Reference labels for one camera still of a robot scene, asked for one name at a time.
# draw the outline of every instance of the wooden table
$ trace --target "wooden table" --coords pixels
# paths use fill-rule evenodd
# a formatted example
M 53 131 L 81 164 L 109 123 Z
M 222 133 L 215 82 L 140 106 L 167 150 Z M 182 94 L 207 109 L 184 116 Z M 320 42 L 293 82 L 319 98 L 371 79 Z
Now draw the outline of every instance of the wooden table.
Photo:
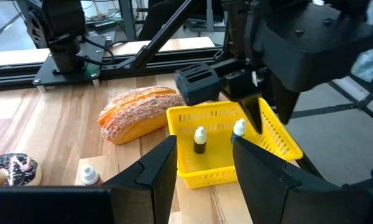
M 146 42 L 116 46 L 116 55 L 133 54 Z M 213 47 L 208 37 L 170 40 L 162 50 Z M 47 49 L 0 52 L 0 65 L 43 62 Z M 58 86 L 45 94 L 36 89 L 0 91 L 0 154 L 23 152 L 43 169 L 42 185 L 79 184 L 78 167 L 92 165 L 103 181 L 116 175 L 168 135 L 158 129 L 115 146 L 100 135 L 99 112 L 125 91 L 151 85 L 175 88 L 173 74 Z M 177 177 L 169 223 L 251 223 L 238 183 L 189 190 Z

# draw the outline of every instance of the white bottle cap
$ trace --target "white bottle cap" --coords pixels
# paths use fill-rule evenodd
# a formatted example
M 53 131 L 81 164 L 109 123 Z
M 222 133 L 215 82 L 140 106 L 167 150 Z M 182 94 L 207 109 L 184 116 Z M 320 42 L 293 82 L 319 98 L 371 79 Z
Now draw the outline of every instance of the white bottle cap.
M 207 141 L 207 134 L 206 130 L 204 127 L 200 126 L 196 131 L 195 131 L 195 142 L 197 144 L 204 144 Z
M 234 126 L 234 134 L 237 136 L 243 136 L 246 134 L 246 121 L 243 118 L 236 121 Z
M 81 178 L 83 179 L 83 183 L 85 183 L 85 185 L 95 184 L 99 179 L 98 173 L 92 166 L 85 166 L 81 174 Z

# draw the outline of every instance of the dropper bottle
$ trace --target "dropper bottle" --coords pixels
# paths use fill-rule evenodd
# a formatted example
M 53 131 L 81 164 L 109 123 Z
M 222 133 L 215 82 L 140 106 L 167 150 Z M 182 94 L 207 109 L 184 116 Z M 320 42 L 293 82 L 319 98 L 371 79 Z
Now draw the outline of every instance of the dropper bottle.
M 197 154 L 203 154 L 206 151 L 206 141 L 207 134 L 204 127 L 200 126 L 195 131 L 195 136 L 193 137 L 193 150 Z
M 236 138 L 243 138 L 246 134 L 246 121 L 242 118 L 236 121 L 234 131 L 232 132 L 231 143 L 234 144 Z

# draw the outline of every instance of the yellow basket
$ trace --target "yellow basket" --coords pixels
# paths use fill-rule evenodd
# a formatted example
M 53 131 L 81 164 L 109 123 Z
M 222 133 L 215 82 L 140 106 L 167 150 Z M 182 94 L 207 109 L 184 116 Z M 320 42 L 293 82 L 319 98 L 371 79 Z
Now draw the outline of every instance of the yellow basket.
M 244 137 L 286 161 L 302 158 L 302 150 L 267 102 L 259 98 L 259 104 L 262 134 L 257 134 L 248 122 Z M 247 121 L 240 106 L 229 101 L 167 110 L 170 134 L 177 135 L 177 174 L 184 179 L 189 189 L 237 181 L 231 135 L 235 122 L 241 118 Z M 199 126 L 207 131 L 204 154 L 193 151 L 193 136 Z

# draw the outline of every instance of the donut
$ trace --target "donut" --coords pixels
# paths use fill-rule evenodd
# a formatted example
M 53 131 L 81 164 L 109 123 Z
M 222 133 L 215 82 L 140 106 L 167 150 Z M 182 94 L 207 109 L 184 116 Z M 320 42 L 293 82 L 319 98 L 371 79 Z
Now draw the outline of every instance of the donut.
M 122 144 L 167 124 L 166 110 L 184 105 L 182 97 L 166 86 L 150 86 L 120 94 L 102 110 L 102 136 Z
M 0 185 L 37 186 L 42 180 L 42 170 L 31 157 L 23 153 L 0 156 Z

